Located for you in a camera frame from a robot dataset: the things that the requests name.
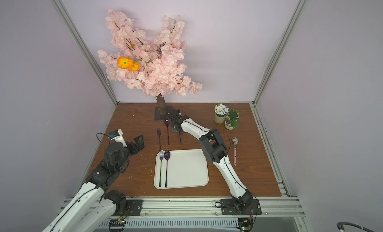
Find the white square tray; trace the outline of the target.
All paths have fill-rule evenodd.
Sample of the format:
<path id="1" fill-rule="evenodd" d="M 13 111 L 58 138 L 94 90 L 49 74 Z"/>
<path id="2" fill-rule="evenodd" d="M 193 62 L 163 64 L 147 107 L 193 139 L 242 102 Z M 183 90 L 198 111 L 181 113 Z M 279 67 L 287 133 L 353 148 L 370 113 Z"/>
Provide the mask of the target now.
<path id="1" fill-rule="evenodd" d="M 156 155 L 154 186 L 158 190 L 203 187 L 209 182 L 207 160 L 201 149 L 173 150 L 168 163 L 168 187 L 165 187 L 166 160 L 162 161 L 162 187 L 159 187 L 160 152 Z"/>

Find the silver pink spoon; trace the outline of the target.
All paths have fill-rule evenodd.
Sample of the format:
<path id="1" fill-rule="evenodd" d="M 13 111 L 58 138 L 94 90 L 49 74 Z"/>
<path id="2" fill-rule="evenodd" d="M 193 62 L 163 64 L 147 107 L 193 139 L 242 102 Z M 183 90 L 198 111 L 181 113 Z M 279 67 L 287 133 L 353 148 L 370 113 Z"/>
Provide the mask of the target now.
<path id="1" fill-rule="evenodd" d="M 234 165 L 237 166 L 237 143 L 238 143 L 238 138 L 233 137 L 232 142 L 234 145 Z"/>

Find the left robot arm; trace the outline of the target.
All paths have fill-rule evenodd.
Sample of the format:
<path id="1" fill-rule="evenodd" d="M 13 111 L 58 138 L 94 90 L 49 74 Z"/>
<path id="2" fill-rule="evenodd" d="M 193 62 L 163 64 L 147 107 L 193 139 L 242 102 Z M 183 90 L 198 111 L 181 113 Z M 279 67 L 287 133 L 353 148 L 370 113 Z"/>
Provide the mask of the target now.
<path id="1" fill-rule="evenodd" d="M 45 232 L 92 232 L 114 213 L 128 211 L 126 196 L 116 190 L 107 192 L 125 172 L 130 158 L 145 148 L 144 136 L 125 141 L 122 131 L 113 131 L 104 149 L 104 158 L 86 178 L 74 198 L 44 229 Z"/>

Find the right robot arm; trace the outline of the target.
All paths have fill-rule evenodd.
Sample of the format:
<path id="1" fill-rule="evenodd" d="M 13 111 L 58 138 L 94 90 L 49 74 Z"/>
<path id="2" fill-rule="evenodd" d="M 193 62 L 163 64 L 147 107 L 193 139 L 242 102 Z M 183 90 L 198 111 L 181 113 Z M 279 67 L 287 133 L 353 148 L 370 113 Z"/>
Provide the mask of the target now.
<path id="1" fill-rule="evenodd" d="M 253 201 L 252 193 L 241 182 L 228 157 L 227 146 L 217 129 L 205 128 L 190 117 L 182 115 L 179 109 L 168 110 L 172 127 L 180 133 L 189 133 L 199 140 L 207 161 L 212 162 L 227 183 L 235 210 L 244 214 Z"/>

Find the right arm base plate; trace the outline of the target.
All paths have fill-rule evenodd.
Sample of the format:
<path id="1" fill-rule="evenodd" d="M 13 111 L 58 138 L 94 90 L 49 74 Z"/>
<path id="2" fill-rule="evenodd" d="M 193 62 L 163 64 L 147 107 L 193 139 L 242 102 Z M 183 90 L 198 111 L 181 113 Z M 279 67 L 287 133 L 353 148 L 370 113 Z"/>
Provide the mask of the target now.
<path id="1" fill-rule="evenodd" d="M 253 198 L 249 206 L 245 209 L 242 208 L 238 203 L 234 202 L 234 199 L 221 199 L 214 204 L 218 209 L 221 209 L 222 215 L 232 216 L 251 216 L 261 215 L 262 209 L 259 200 Z"/>

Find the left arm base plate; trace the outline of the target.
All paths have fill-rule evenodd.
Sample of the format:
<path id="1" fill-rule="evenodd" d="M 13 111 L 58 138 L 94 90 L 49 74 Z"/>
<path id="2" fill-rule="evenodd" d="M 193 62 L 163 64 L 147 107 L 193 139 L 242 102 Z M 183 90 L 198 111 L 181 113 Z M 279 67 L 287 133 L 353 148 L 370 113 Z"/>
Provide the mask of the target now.
<path id="1" fill-rule="evenodd" d="M 123 216 L 140 216 L 143 202 L 143 200 L 127 199 L 123 210 Z"/>

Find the rainbow iridescent fork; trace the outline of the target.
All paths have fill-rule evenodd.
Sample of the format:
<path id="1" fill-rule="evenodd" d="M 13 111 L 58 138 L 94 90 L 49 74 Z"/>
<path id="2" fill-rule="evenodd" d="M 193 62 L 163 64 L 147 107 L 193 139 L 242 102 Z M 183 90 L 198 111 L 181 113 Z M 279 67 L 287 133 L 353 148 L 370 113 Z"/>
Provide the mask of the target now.
<path id="1" fill-rule="evenodd" d="M 162 187 L 162 161 L 164 159 L 164 151 L 161 150 L 160 151 L 160 178 L 159 178 L 159 187 L 161 188 Z"/>

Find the dark purple spoon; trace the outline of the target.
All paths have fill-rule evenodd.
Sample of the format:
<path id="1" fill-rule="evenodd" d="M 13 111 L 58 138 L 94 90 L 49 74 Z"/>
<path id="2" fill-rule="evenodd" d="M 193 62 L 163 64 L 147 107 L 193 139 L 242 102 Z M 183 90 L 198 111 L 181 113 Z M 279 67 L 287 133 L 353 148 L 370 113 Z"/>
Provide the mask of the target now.
<path id="1" fill-rule="evenodd" d="M 171 157 L 171 153 L 170 151 L 166 151 L 165 154 L 164 154 L 164 158 L 166 160 L 166 179 L 165 179 L 165 187 L 167 188 L 168 187 L 168 163 L 169 163 L 169 159 Z"/>

